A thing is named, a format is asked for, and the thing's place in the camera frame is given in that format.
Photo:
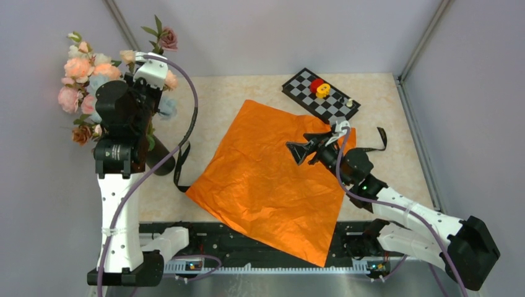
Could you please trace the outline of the peach flower stem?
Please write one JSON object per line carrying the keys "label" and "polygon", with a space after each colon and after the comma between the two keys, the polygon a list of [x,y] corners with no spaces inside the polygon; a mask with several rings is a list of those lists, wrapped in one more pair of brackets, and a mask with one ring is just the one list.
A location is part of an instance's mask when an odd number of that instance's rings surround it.
{"label": "peach flower stem", "polygon": [[123,61],[113,60],[103,53],[97,53],[86,41],[69,46],[67,61],[63,67],[64,78],[78,84],[87,83],[94,75],[116,80],[123,78],[119,65]]}
{"label": "peach flower stem", "polygon": [[163,91],[172,91],[178,87],[178,78],[171,70],[167,71]]}

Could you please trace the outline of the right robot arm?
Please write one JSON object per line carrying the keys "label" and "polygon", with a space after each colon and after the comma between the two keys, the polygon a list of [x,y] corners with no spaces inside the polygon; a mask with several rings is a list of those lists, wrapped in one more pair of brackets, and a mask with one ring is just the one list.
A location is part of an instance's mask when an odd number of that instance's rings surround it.
{"label": "right robot arm", "polygon": [[350,201],[375,214],[363,233],[371,255],[383,251],[416,257],[444,271],[461,288],[479,291],[501,254],[486,224],[470,216],[460,219],[407,198],[372,175],[370,148],[344,151],[351,136],[347,128],[304,134],[305,142],[287,142],[296,164],[322,164],[332,173]]}

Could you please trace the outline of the orange wrapping paper sheet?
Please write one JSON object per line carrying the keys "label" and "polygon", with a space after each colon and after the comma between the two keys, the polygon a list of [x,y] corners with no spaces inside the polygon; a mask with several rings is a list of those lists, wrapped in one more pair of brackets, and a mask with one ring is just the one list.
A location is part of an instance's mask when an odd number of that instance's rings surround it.
{"label": "orange wrapping paper sheet", "polygon": [[322,164],[296,164],[285,144],[329,130],[314,116],[246,100],[186,195],[235,231],[322,267],[344,192]]}

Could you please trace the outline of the mauve bud flower stem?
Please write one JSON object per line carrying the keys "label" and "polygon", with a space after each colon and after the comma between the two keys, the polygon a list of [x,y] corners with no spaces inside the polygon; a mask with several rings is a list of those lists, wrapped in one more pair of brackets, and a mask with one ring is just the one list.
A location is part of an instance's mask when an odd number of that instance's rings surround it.
{"label": "mauve bud flower stem", "polygon": [[141,26],[143,31],[154,37],[153,40],[149,40],[152,46],[152,52],[163,55],[166,51],[178,51],[178,36],[174,29],[165,26],[157,15],[154,15],[154,20],[154,28]]}

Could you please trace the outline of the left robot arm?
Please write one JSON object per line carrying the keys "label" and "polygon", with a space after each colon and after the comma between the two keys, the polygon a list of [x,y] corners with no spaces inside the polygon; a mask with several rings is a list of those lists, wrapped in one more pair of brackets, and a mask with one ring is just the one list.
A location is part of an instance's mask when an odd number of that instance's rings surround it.
{"label": "left robot arm", "polygon": [[102,246],[89,285],[152,287],[163,277],[167,255],[158,240],[143,251],[139,236],[138,181],[146,166],[164,175],[175,168],[173,154],[152,134],[162,88],[145,78],[104,83],[95,92],[102,136],[93,157],[102,198]]}

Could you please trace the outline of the brown flower stem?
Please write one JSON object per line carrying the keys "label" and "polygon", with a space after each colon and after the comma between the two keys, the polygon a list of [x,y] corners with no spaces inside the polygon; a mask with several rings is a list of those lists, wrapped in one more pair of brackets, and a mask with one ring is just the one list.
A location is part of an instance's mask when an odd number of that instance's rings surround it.
{"label": "brown flower stem", "polygon": [[103,134],[103,129],[100,124],[87,125],[81,124],[72,130],[72,141],[84,146],[89,142],[97,142],[100,140]]}

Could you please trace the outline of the blue flower stem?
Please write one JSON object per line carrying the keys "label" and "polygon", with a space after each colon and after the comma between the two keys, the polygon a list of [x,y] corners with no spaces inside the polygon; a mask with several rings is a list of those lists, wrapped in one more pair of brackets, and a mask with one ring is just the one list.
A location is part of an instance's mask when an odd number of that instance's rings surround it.
{"label": "blue flower stem", "polygon": [[[94,123],[100,123],[102,121],[100,115],[95,110],[95,104],[97,99],[95,98],[95,93],[99,87],[103,84],[112,81],[112,78],[103,75],[95,74],[92,75],[89,79],[89,84],[86,88],[86,96],[83,98],[82,104],[80,105],[81,111],[83,114],[88,114],[89,119]],[[174,99],[169,96],[163,95],[160,99],[158,114],[164,119],[170,119],[176,114],[176,104]]]}

